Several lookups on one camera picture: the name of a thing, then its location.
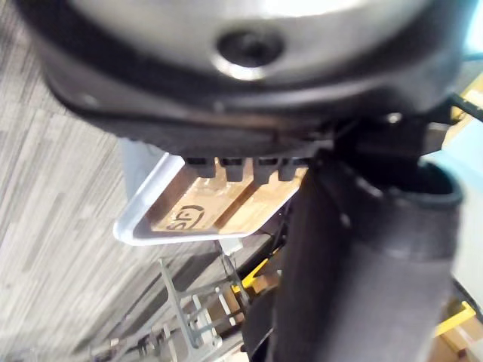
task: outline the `gray carpet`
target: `gray carpet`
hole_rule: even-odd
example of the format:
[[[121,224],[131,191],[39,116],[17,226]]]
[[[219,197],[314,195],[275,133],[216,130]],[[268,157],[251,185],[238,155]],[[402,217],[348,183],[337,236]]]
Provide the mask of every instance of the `gray carpet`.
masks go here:
[[[115,137],[53,99],[28,36],[0,2],[0,360],[29,348],[42,361],[86,360],[89,345],[135,331],[165,301],[153,265],[160,256],[175,275],[192,266],[178,278],[183,286],[223,275],[204,256],[212,242],[114,240],[125,204]],[[261,239],[245,242],[238,263]]]

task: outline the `wooden block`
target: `wooden block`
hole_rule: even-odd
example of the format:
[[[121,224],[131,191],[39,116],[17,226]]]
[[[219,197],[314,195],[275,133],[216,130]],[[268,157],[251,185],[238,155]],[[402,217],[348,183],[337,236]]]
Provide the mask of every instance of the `wooden block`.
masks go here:
[[[251,163],[247,162],[244,179],[229,183],[225,170],[215,162],[216,176],[204,179],[193,176],[184,167],[148,212],[152,230],[160,232],[207,231],[253,181]]]
[[[299,189],[305,173],[300,168],[292,181],[284,182],[274,172],[266,185],[250,184],[215,223],[219,233],[255,232]]]

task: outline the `black cylinder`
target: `black cylinder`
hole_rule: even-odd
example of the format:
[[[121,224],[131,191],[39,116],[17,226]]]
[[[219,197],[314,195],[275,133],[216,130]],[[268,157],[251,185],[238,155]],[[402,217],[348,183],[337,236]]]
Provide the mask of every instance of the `black cylinder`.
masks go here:
[[[267,360],[424,360],[450,290],[462,194],[436,166],[414,169],[391,185],[337,160],[308,172]]]

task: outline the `cardboard box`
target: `cardboard box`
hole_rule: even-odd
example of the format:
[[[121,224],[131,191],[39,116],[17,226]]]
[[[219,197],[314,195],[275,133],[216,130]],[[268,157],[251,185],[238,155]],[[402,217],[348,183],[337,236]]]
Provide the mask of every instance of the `cardboard box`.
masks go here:
[[[443,333],[441,337],[453,351],[460,352],[476,341],[483,339],[483,325],[476,317],[473,317]]]
[[[483,339],[473,343],[466,350],[469,362],[483,362]]]
[[[436,337],[432,341],[428,362],[458,362],[458,354],[442,337]]]

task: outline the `white tray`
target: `white tray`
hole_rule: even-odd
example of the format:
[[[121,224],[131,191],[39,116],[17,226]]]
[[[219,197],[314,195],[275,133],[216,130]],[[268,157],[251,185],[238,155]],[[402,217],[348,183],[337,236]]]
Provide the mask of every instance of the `white tray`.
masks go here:
[[[119,144],[129,202],[116,220],[113,233],[123,243],[143,246],[243,238],[255,232],[272,216],[260,220],[258,228],[251,232],[223,235],[216,232],[154,232],[145,217],[146,212],[181,170],[184,160],[141,142],[120,139]],[[292,194],[287,196],[280,207]]]

